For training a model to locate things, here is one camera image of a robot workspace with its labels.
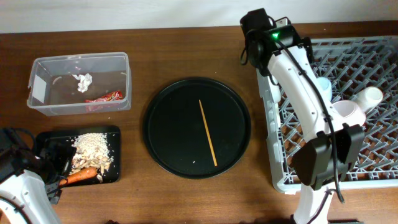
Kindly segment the light blue cup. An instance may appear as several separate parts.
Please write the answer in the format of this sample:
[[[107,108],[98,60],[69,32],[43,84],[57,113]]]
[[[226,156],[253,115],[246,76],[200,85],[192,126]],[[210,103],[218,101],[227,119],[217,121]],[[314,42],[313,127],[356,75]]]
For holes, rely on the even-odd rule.
[[[332,87],[331,81],[325,77],[318,77],[317,81],[321,87],[321,94],[325,99],[331,101],[332,99]]]

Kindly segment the pink bowl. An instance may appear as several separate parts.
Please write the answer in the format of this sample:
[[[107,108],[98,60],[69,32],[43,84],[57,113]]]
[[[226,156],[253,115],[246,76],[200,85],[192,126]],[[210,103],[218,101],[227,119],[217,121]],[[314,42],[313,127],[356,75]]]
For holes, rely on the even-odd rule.
[[[333,103],[333,107],[343,117],[343,122],[349,126],[354,126],[356,124],[362,126],[366,121],[366,115],[354,101],[337,101]]]

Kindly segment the cream white cup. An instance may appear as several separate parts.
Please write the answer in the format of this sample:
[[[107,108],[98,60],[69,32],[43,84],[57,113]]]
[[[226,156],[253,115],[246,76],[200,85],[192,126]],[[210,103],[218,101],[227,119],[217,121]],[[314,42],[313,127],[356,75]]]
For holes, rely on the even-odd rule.
[[[380,89],[370,86],[360,91],[354,100],[365,114],[373,110],[383,99]]]

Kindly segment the red snack wrapper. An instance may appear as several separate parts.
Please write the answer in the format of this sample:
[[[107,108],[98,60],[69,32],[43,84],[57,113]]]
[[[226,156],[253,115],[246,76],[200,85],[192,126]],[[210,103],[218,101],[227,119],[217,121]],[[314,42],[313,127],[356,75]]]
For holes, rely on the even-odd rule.
[[[107,93],[95,100],[85,100],[85,103],[96,103],[96,102],[104,102],[104,101],[116,101],[116,100],[122,100],[123,94],[121,93],[120,90],[117,91],[112,91],[111,93]]]

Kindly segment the white tissue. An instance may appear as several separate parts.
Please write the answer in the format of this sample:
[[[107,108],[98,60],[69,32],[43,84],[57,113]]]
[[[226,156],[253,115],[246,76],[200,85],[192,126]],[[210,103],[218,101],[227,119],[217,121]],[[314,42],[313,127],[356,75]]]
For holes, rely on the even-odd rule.
[[[81,93],[84,93],[88,90],[88,87],[92,84],[93,78],[87,73],[85,75],[72,75],[73,78],[79,81],[77,90]]]

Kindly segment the rice and nut scraps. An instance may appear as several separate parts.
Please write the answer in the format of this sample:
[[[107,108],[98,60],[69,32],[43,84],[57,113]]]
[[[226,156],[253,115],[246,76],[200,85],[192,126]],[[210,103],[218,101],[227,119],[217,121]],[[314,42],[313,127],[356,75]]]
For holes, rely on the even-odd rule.
[[[72,146],[76,148],[76,153],[72,159],[69,175],[88,167],[95,167],[97,175],[92,178],[102,183],[114,162],[107,135],[105,133],[82,134],[74,139]]]

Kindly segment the orange carrot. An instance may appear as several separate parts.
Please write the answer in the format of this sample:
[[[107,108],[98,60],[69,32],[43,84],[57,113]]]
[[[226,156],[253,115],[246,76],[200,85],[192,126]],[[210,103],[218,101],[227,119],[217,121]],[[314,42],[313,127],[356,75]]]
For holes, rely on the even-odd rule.
[[[68,184],[73,184],[75,182],[90,179],[96,175],[97,175],[97,168],[88,167],[88,168],[78,171],[72,175],[69,175],[66,179],[62,179],[59,183],[59,186],[63,187]]]

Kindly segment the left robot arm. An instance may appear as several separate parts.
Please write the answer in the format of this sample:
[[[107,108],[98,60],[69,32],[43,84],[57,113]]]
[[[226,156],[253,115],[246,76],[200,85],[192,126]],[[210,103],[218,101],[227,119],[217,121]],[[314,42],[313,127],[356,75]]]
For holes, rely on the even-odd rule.
[[[251,62],[260,69],[265,67],[265,55],[275,48],[255,44],[250,39],[254,31],[264,34],[271,43],[280,41],[283,35],[298,37],[288,18],[275,21],[263,9],[247,13],[241,27],[246,39],[241,64]],[[1,209],[13,222],[58,223],[52,205],[58,202],[62,187],[99,177],[100,165],[110,158],[81,164],[80,170],[72,172],[76,147],[50,142],[36,156],[36,147],[28,147],[18,133],[17,128],[1,130]]]

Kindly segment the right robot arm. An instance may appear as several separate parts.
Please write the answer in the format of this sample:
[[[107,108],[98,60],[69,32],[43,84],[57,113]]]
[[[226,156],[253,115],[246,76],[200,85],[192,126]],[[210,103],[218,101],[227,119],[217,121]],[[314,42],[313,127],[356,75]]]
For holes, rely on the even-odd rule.
[[[303,47],[282,42],[277,46],[267,68],[287,95],[305,141],[292,158],[302,184],[292,218],[295,223],[327,223],[332,196],[345,201],[340,182],[356,163],[364,141],[363,122],[350,124],[322,96]]]

